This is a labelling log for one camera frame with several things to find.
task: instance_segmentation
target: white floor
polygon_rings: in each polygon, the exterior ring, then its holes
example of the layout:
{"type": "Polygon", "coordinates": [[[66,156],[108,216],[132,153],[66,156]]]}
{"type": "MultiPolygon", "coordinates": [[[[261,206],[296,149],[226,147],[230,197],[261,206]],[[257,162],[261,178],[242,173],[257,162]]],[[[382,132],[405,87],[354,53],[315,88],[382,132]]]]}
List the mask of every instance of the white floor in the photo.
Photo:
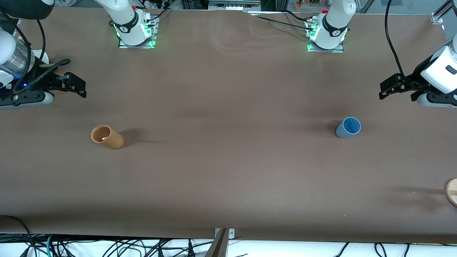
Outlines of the white floor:
{"type": "MultiPolygon", "coordinates": [[[[192,240],[193,245],[208,242],[210,240],[192,240]]],[[[157,240],[144,240],[147,246],[153,246],[157,240]]],[[[164,247],[184,247],[187,248],[188,241],[185,239],[172,240],[164,247]]],[[[113,244],[110,241],[100,241],[94,243],[72,243],[68,249],[75,257],[101,257],[103,253],[113,244]]],[[[291,242],[291,241],[241,241],[231,240],[228,247],[227,257],[240,257],[247,254],[246,257],[334,257],[336,256],[344,243],[332,242],[291,242]]],[[[388,257],[403,257],[406,245],[404,244],[383,244],[388,257]]],[[[210,244],[196,247],[195,253],[205,252],[209,249],[210,244]]],[[[27,248],[26,244],[1,244],[0,257],[18,257],[27,248]]],[[[137,247],[144,256],[144,249],[137,247]]],[[[163,251],[164,257],[171,257],[180,250],[163,251]]],[[[33,250],[30,250],[28,257],[34,256],[33,250]]],[[[138,257],[139,252],[136,250],[127,250],[123,257],[138,257]]],[[[350,243],[342,257],[376,257],[374,244],[372,243],[350,243]]],[[[431,245],[411,245],[407,257],[455,257],[457,256],[457,246],[431,246],[431,245]]],[[[46,257],[40,252],[39,257],[46,257]]]]}

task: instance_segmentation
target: tabletop surface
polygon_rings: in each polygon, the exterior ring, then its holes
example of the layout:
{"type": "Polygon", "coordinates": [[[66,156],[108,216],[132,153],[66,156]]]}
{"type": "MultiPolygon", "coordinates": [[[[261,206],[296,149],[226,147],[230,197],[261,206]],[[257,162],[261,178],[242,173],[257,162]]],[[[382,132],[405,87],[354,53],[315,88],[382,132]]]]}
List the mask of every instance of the tabletop surface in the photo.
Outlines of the tabletop surface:
{"type": "MultiPolygon", "coordinates": [[[[155,49],[118,49],[103,9],[55,8],[47,53],[87,98],[0,112],[0,213],[35,233],[455,241],[456,111],[378,99],[398,72],[383,19],[355,15],[345,53],[323,54],[240,11],[172,11],[155,49]],[[347,116],[361,132],[339,139],[347,116]],[[99,124],[125,146],[92,142],[99,124]]],[[[39,49],[37,24],[21,27],[39,49]]],[[[428,16],[392,16],[390,36],[408,74],[445,42],[428,16]]]]}

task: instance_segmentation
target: round wooden object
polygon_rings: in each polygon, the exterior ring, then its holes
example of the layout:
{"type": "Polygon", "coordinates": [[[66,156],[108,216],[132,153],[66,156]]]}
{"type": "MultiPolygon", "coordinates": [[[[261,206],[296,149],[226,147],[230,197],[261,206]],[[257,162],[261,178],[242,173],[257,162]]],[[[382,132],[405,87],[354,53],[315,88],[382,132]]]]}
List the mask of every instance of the round wooden object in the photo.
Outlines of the round wooden object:
{"type": "Polygon", "coordinates": [[[446,191],[446,197],[449,202],[452,203],[455,207],[457,207],[457,178],[453,178],[446,183],[444,187],[446,191]]]}

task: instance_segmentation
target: grey floor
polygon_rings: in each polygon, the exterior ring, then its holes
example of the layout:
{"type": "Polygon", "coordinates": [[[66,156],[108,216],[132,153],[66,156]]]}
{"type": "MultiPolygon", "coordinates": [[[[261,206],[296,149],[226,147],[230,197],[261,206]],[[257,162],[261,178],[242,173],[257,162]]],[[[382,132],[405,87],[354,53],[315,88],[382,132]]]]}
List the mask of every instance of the grey floor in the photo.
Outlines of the grey floor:
{"type": "MultiPolygon", "coordinates": [[[[385,13],[388,0],[375,0],[367,13],[385,13]]],[[[390,7],[392,14],[430,14],[436,11],[445,0],[393,0],[390,7]]],[[[74,7],[101,7],[94,0],[79,0],[74,7]]],[[[450,12],[444,20],[444,32],[447,38],[457,33],[457,16],[450,12]]]]}

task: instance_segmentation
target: silver cylinder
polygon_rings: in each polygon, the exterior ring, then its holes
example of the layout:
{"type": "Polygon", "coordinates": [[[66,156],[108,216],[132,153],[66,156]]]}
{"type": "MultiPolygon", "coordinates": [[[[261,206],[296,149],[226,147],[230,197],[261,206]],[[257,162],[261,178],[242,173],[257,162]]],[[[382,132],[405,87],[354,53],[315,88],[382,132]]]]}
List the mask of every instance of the silver cylinder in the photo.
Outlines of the silver cylinder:
{"type": "MultiPolygon", "coordinates": [[[[27,62],[27,47],[24,43],[15,38],[16,40],[16,49],[14,50],[13,55],[7,60],[4,64],[0,65],[0,70],[11,74],[15,79],[19,79],[22,76],[24,69],[26,68],[27,62]]],[[[30,65],[28,71],[35,64],[35,55],[31,52],[30,65]]]]}

